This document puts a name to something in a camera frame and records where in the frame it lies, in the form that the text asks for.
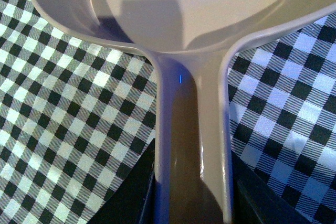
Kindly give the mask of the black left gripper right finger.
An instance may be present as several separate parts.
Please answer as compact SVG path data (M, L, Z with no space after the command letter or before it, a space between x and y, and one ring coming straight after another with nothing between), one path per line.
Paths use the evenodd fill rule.
M309 223L232 153L234 223Z

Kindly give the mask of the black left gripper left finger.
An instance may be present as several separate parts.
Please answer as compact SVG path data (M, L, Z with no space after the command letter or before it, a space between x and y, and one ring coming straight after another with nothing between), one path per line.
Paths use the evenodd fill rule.
M91 218L92 223L152 223L154 202L152 141L116 193Z

